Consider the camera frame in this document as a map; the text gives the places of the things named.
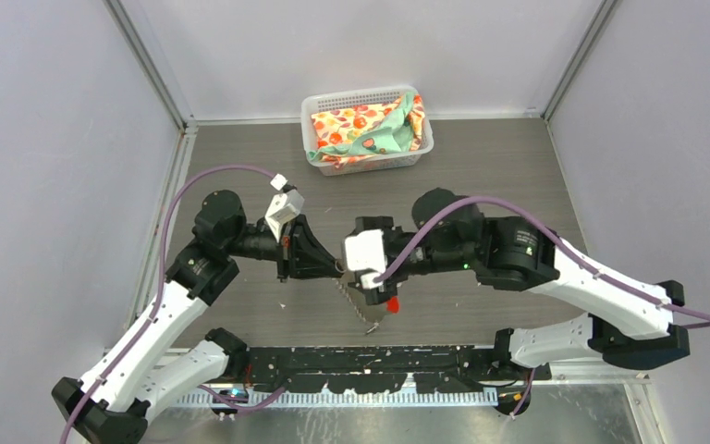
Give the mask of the metal key holder red handle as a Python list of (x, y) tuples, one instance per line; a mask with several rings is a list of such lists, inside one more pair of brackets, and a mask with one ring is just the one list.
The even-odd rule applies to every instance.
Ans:
[(398, 313), (398, 298), (378, 305), (368, 305), (365, 296), (355, 287), (354, 275), (345, 269), (340, 259), (335, 260), (335, 268), (341, 272), (341, 276), (337, 279), (339, 293), (348, 301), (363, 324), (368, 326), (364, 332), (365, 336), (373, 334), (387, 316)]

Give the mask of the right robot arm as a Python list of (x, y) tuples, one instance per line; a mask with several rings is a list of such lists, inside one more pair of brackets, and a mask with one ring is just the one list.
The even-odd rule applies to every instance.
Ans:
[(546, 327), (497, 331), (494, 373), (514, 379), (554, 361), (599, 357), (623, 369), (652, 370), (690, 354), (689, 333), (674, 322), (684, 292), (674, 280), (648, 284), (601, 265), (517, 205), (494, 199), (504, 216), (485, 216), (483, 196), (437, 188), (412, 207), (416, 229), (389, 216), (363, 216), (342, 243), (352, 287), (369, 305), (395, 300), (413, 276), (471, 271), (495, 290), (548, 296), (581, 310)]

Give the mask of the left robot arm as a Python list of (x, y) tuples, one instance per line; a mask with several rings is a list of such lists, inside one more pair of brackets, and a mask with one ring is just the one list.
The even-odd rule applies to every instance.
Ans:
[(300, 193), (285, 188), (249, 223), (233, 191), (210, 193), (156, 296), (115, 347), (79, 378), (63, 377), (52, 397), (72, 428), (91, 443), (137, 443), (149, 423), (197, 386), (247, 375), (245, 342), (215, 328), (186, 355), (155, 365), (179, 335), (213, 305), (239, 273), (236, 258), (271, 261), (278, 279), (339, 278), (336, 259), (313, 236)]

